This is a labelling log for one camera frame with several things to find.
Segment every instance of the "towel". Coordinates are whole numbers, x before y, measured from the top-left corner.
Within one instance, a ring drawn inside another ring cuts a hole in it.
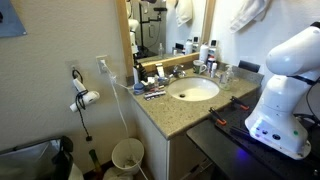
[[[178,27],[192,19],[192,0],[177,0],[175,7]]]
[[[231,20],[231,33],[237,32],[251,20],[261,21],[266,14],[266,8],[271,0],[244,0],[243,5]]]

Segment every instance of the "bathroom sink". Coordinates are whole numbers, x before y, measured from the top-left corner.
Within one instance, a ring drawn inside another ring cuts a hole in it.
[[[167,91],[174,98],[183,101],[203,101],[216,96],[219,87],[208,79],[190,77],[172,82]]]

